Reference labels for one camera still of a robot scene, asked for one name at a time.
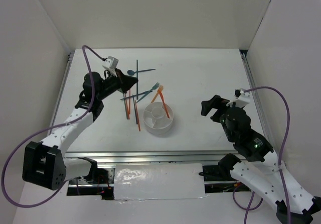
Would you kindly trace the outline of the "orange plastic knife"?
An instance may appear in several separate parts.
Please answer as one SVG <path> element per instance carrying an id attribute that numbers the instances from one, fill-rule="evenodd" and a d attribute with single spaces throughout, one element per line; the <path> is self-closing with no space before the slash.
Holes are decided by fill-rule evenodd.
<path id="1" fill-rule="evenodd" d="M 169 115 L 169 112 L 168 112 L 168 109 L 167 109 L 167 105 L 165 103 L 165 99 L 164 99 L 164 96 L 162 94 L 162 91 L 158 89 L 157 92 L 158 92 L 158 94 L 159 94 L 159 96 L 160 96 L 160 98 L 162 100 L 163 107 L 164 107 L 165 113 L 167 115 L 167 118 L 170 119 L 170 115 Z"/>

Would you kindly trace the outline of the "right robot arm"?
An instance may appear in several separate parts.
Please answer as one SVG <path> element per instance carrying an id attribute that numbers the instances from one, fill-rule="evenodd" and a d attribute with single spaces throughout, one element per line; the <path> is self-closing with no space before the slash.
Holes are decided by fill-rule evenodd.
<path id="1" fill-rule="evenodd" d="M 285 164 L 279 164 L 278 154 L 267 139 L 251 128 L 244 110 L 248 103 L 249 96 L 244 93 L 234 101 L 215 95 L 201 102 L 201 115 L 215 109 L 211 120 L 221 124 L 228 141 L 246 159 L 225 155 L 218 162 L 221 178 L 245 184 L 273 208 L 281 223 L 311 223 L 312 215 L 320 211 L 320 197 L 308 193 Z"/>

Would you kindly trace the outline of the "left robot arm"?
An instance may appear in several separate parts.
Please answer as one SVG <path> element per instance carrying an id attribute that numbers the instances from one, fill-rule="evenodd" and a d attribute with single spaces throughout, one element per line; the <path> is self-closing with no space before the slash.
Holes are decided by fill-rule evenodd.
<path id="1" fill-rule="evenodd" d="M 87 73 L 79 100 L 66 122 L 40 142 L 26 145 L 22 173 L 25 182 L 57 190 L 64 181 L 74 178 L 82 177 L 87 183 L 97 181 L 100 169 L 96 161 L 87 157 L 67 159 L 65 154 L 99 117 L 106 97 L 115 91 L 126 93 L 138 83 L 136 77 L 124 75 L 119 69 L 107 71 L 105 76 L 103 79 L 97 72 Z"/>

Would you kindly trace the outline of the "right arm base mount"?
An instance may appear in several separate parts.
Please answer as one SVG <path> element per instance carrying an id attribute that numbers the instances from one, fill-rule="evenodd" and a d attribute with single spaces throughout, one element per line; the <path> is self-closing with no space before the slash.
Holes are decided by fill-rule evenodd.
<path id="1" fill-rule="evenodd" d="M 205 193 L 224 193 L 233 191 L 250 191 L 250 189 L 233 179 L 230 170 L 241 160 L 234 154 L 225 155 L 216 165 L 203 165 L 199 175 L 205 183 Z"/>

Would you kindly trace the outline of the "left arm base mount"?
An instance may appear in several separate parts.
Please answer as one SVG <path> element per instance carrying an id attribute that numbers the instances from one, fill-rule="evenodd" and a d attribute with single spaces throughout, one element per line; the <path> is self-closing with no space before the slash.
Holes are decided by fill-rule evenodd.
<path id="1" fill-rule="evenodd" d="M 114 200 L 114 168 L 101 168 L 97 161 L 80 157 L 67 169 L 74 176 L 69 180 L 68 196 L 98 196 L 102 200 Z"/>

